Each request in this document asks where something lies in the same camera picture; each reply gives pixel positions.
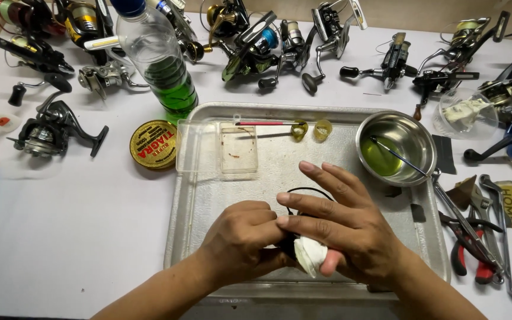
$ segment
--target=fingernail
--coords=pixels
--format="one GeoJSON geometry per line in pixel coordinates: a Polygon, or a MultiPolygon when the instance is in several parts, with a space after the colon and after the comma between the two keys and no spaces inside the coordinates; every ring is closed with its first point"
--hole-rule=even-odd
{"type": "Polygon", "coordinates": [[[285,227],[288,225],[288,216],[279,216],[277,219],[276,219],[276,223],[280,226],[280,227],[285,227]]]}
{"type": "Polygon", "coordinates": [[[300,168],[301,171],[311,172],[311,171],[313,171],[315,166],[313,164],[310,164],[307,161],[302,161],[302,162],[299,163],[299,168],[300,168]]]}
{"type": "Polygon", "coordinates": [[[278,193],[276,200],[280,204],[287,203],[289,201],[289,193],[278,193]]]}

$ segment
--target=finger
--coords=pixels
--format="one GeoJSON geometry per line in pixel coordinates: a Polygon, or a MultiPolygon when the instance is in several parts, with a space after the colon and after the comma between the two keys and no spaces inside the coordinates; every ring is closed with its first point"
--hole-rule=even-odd
{"type": "Polygon", "coordinates": [[[223,214],[230,214],[236,211],[247,211],[247,210],[269,210],[270,205],[265,201],[245,200],[240,201],[224,209],[223,214]]]}
{"type": "Polygon", "coordinates": [[[357,227],[360,214],[356,209],[325,198],[299,193],[278,193],[276,200],[282,206],[293,208],[322,219],[337,222],[347,227],[357,227]]]}
{"type": "Polygon", "coordinates": [[[242,220],[243,222],[246,222],[250,225],[259,225],[268,221],[274,221],[278,217],[276,212],[270,209],[237,211],[232,215],[237,216],[239,220],[242,220]]]}
{"type": "Polygon", "coordinates": [[[306,161],[299,163],[299,170],[308,178],[317,182],[327,192],[331,193],[337,202],[349,207],[364,206],[364,197],[359,196],[349,185],[335,178],[329,172],[306,161]]]}
{"type": "Polygon", "coordinates": [[[366,190],[365,185],[363,185],[363,183],[359,180],[359,178],[357,178],[356,175],[341,167],[328,164],[326,162],[321,164],[321,168],[323,168],[324,171],[332,174],[332,176],[337,178],[342,183],[350,186],[350,188],[353,189],[359,196],[370,200],[369,192],[366,190]]]}
{"type": "Polygon", "coordinates": [[[325,277],[331,277],[342,259],[343,254],[340,251],[328,249],[325,260],[323,261],[323,264],[321,264],[321,267],[319,267],[319,271],[325,277]]]}
{"type": "Polygon", "coordinates": [[[280,216],[276,223],[286,231],[310,237],[330,248],[342,251],[357,250],[354,243],[357,231],[339,223],[308,216],[280,216]]]}
{"type": "Polygon", "coordinates": [[[296,262],[282,252],[280,248],[260,250],[260,262],[254,268],[254,277],[262,277],[285,266],[297,266],[296,262]]]}
{"type": "Polygon", "coordinates": [[[279,243],[286,237],[286,231],[278,227],[275,220],[270,220],[250,228],[250,242],[257,248],[262,249],[268,245],[279,243]]]}

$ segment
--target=white table surface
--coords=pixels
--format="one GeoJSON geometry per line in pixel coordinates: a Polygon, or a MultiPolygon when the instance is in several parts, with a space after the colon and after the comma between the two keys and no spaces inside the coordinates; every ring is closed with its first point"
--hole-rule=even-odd
{"type": "MultiPolygon", "coordinates": [[[[113,9],[114,20],[117,15],[113,9]]],[[[201,43],[208,33],[200,26],[198,15],[189,14],[193,29],[201,43]]],[[[311,23],[300,23],[307,36],[311,23]]],[[[322,67],[327,77],[315,97],[304,90],[299,77],[283,72],[278,87],[265,95],[258,90],[259,77],[238,78],[223,83],[220,73],[227,59],[216,49],[196,65],[188,64],[199,102],[231,101],[314,106],[349,106],[390,108],[412,114],[420,96],[412,90],[410,78],[400,79],[394,89],[384,93],[382,82],[365,77],[360,81],[340,81],[338,70],[346,65],[368,69],[378,67],[383,55],[375,47],[391,39],[397,31],[368,28],[361,31],[353,26],[351,42],[337,60],[325,55],[322,67]],[[381,96],[364,93],[381,94],[381,96]]],[[[409,64],[419,63],[437,48],[437,33],[407,32],[412,43],[409,64]]],[[[91,65],[90,56],[70,40],[49,41],[65,54],[75,69],[91,65]]],[[[11,64],[17,60],[8,55],[11,64]]],[[[305,69],[317,75],[315,55],[305,69]]],[[[477,88],[483,81],[494,79],[512,61],[512,40],[501,43],[488,41],[475,55],[468,71],[481,73],[481,80],[465,81],[462,86],[477,88]]],[[[436,63],[443,63],[441,58],[436,63]]],[[[268,71],[266,77],[273,76],[268,71]]],[[[138,74],[134,81],[142,82],[138,74]]],[[[23,106],[7,104],[11,87],[18,81],[38,83],[41,75],[28,68],[9,68],[0,49],[0,110],[14,112],[24,120],[35,115],[39,105],[54,89],[28,89],[23,106]]],[[[69,79],[73,92],[63,95],[75,112],[81,126],[96,135],[104,125],[110,132],[95,159],[90,149],[75,138],[69,142],[66,157],[51,162],[32,159],[13,149],[0,133],[0,316],[47,316],[57,318],[89,318],[99,309],[124,295],[132,288],[160,271],[167,236],[169,211],[174,192],[175,171],[158,173],[134,163],[128,152],[132,132],[142,123],[163,117],[163,109],[149,92],[127,89],[107,89],[108,99],[83,89],[75,77],[69,79]]],[[[429,119],[435,100],[423,110],[422,123],[436,133],[429,119]]],[[[444,174],[444,188],[474,174],[487,173],[494,180],[512,180],[512,164],[492,159],[469,167],[462,161],[467,148],[485,150],[502,137],[499,130],[489,141],[453,140],[453,155],[457,175],[444,174]]],[[[274,199],[257,199],[274,201],[274,199]]],[[[446,212],[438,201],[438,206],[446,212]]],[[[445,229],[448,252],[453,235],[445,229]]],[[[512,262],[512,229],[510,252],[512,262]]],[[[473,281],[477,263],[468,259],[469,274],[452,275],[452,285],[473,302],[489,319],[512,319],[512,300],[505,287],[479,286],[473,281]]],[[[344,306],[230,306],[191,309],[187,319],[195,318],[266,318],[266,319],[389,319],[396,316],[388,308],[351,308],[344,306]]]]}

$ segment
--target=hand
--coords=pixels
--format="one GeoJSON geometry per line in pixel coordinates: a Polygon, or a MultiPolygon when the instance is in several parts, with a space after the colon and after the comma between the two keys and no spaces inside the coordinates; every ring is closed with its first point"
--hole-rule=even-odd
{"type": "Polygon", "coordinates": [[[300,170],[337,201],[298,193],[279,193],[283,206],[309,216],[281,216],[280,228],[315,239],[330,249],[320,271],[339,273],[357,282],[391,288],[416,254],[394,235],[365,186],[353,174],[332,164],[320,169],[302,161],[300,170]]]}
{"type": "Polygon", "coordinates": [[[263,201],[242,201],[226,208],[210,227],[198,251],[214,289],[261,277],[296,263],[279,248],[286,234],[277,215],[263,201]]]}

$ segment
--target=bottle cap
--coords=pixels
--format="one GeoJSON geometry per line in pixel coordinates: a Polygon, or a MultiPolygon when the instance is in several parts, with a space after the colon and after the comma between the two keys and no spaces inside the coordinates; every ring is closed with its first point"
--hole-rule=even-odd
{"type": "Polygon", "coordinates": [[[165,120],[146,122],[132,135],[130,153],[148,169],[169,169],[177,157],[177,127],[165,120]]]}
{"type": "Polygon", "coordinates": [[[111,0],[114,9],[119,15],[132,18],[146,10],[146,0],[111,0]]]}

